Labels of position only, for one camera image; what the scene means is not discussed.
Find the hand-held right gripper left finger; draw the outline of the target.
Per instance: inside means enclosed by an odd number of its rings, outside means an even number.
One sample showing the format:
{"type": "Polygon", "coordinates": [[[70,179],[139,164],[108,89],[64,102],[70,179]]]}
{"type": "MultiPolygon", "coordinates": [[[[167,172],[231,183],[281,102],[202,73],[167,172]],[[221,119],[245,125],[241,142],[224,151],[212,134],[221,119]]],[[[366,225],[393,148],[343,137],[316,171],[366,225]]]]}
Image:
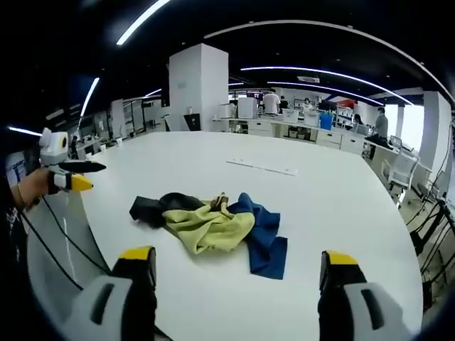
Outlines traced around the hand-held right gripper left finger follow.
{"type": "Polygon", "coordinates": [[[154,340],[156,309],[156,250],[130,249],[78,294],[63,333],[66,340],[154,340]]]}

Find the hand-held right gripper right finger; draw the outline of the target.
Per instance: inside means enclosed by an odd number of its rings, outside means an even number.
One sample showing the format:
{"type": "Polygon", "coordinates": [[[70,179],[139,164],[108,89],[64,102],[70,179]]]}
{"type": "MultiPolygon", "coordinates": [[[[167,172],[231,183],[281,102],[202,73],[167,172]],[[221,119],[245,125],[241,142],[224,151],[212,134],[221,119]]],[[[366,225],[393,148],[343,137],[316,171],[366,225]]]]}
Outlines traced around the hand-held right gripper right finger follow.
{"type": "Polygon", "coordinates": [[[411,340],[402,308],[382,286],[367,281],[358,262],[337,251],[321,253],[320,340],[411,340]]]}

